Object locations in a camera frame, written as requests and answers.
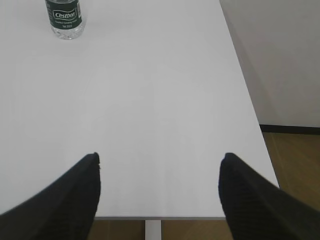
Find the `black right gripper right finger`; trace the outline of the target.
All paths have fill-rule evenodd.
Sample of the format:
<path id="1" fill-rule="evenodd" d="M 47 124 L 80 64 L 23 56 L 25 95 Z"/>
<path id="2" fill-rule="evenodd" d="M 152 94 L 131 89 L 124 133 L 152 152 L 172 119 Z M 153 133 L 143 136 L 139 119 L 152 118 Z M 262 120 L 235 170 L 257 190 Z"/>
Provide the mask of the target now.
<path id="1" fill-rule="evenodd" d="M 218 194 L 235 240 L 318 240 L 320 212 L 279 189 L 234 153 L 220 164 Z"/>

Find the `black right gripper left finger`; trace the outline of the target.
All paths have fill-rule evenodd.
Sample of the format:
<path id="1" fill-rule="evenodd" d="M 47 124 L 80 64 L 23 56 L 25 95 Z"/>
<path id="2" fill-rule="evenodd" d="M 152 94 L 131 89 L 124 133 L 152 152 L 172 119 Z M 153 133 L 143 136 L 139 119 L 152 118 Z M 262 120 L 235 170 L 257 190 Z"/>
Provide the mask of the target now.
<path id="1" fill-rule="evenodd" d="M 2 240 L 85 240 L 101 195 L 100 158 L 87 154 L 48 187 L 0 216 Z"/>

